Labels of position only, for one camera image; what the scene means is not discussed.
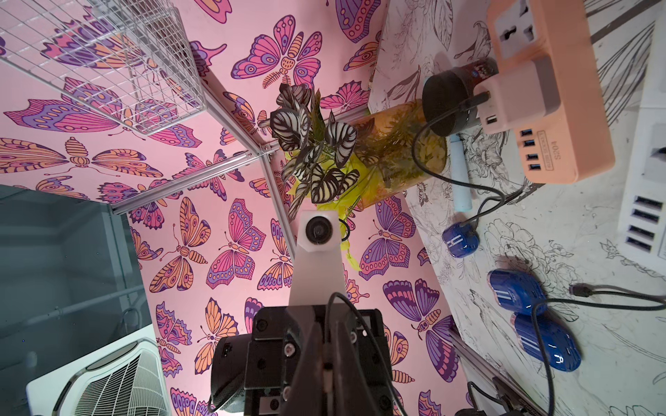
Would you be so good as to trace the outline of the white power strip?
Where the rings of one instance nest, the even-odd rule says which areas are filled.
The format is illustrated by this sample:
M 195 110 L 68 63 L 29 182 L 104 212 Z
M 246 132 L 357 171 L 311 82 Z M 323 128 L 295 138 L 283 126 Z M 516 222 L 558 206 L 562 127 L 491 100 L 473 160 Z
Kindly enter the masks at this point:
M 617 239 L 626 258 L 665 274 L 665 10 L 655 21 Z

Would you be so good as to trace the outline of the small beige plug adapter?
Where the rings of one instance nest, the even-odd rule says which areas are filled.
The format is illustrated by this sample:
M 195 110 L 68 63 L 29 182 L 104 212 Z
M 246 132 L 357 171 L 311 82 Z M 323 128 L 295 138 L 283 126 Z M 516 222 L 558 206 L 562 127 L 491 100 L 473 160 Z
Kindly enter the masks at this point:
M 550 57 L 523 62 L 483 81 L 473 90 L 489 98 L 476 107 L 484 133 L 493 135 L 518 128 L 554 113 L 561 104 Z

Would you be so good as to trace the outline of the orange power strip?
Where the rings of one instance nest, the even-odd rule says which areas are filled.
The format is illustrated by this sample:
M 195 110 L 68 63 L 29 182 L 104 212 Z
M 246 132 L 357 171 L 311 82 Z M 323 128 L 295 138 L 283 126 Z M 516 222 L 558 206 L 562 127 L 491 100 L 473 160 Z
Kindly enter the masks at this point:
M 487 23 L 506 97 L 494 130 L 513 130 L 525 176 L 572 184 L 615 164 L 580 1 L 492 1 Z

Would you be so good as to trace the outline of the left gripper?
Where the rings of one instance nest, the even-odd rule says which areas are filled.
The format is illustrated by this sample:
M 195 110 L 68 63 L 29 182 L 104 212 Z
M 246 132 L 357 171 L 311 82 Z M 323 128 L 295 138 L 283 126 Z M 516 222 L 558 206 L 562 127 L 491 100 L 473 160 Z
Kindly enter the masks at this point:
M 379 310 L 345 303 L 266 307 L 214 351 L 208 411 L 392 415 L 390 348 Z

